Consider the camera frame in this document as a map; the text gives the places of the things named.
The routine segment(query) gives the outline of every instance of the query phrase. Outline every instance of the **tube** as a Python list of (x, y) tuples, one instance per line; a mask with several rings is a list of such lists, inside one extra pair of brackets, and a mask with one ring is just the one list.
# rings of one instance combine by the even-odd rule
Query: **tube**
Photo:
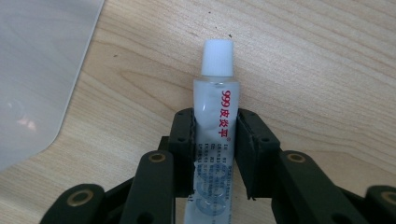
[(233, 79), (233, 42), (206, 40), (202, 77), (194, 80), (194, 193), (184, 223), (231, 223), (233, 147), (239, 82)]

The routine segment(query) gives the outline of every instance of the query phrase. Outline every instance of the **screw hole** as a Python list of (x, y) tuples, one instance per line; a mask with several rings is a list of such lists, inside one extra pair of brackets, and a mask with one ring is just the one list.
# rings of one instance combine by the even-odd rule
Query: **screw hole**
[(333, 214), (332, 220), (337, 224), (352, 224), (350, 219), (343, 214)]
[(90, 189), (81, 189), (74, 192), (67, 198), (67, 204), (72, 207), (77, 207), (89, 202), (93, 197), (93, 192)]
[(139, 215), (137, 218), (136, 222), (137, 224), (150, 224), (154, 221), (154, 217), (150, 213), (142, 213)]
[(383, 191), (383, 192), (381, 192), (381, 197), (386, 202), (396, 205), (396, 192)]
[(288, 159), (294, 162), (305, 162), (305, 157), (297, 153), (289, 154)]
[(163, 155), (162, 153), (156, 153), (150, 155), (148, 159), (152, 162), (160, 162), (165, 160), (165, 155)]

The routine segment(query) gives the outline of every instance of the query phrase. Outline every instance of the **wood grain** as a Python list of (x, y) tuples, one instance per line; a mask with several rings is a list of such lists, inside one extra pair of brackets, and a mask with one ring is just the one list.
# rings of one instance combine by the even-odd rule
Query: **wood grain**
[[(66, 189), (111, 189), (192, 106), (208, 38), (234, 41), (240, 106), (359, 195), (396, 186), (396, 2), (107, 0), (62, 130), (0, 174), (0, 223), (37, 223)], [(182, 223), (184, 200), (177, 200)], [(275, 223), (234, 174), (233, 223)]]

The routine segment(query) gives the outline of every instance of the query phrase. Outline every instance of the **white tube cap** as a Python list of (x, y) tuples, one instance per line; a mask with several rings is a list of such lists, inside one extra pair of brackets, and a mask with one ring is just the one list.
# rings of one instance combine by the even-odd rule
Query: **white tube cap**
[(206, 40), (201, 74), (207, 77), (233, 76), (233, 41)]

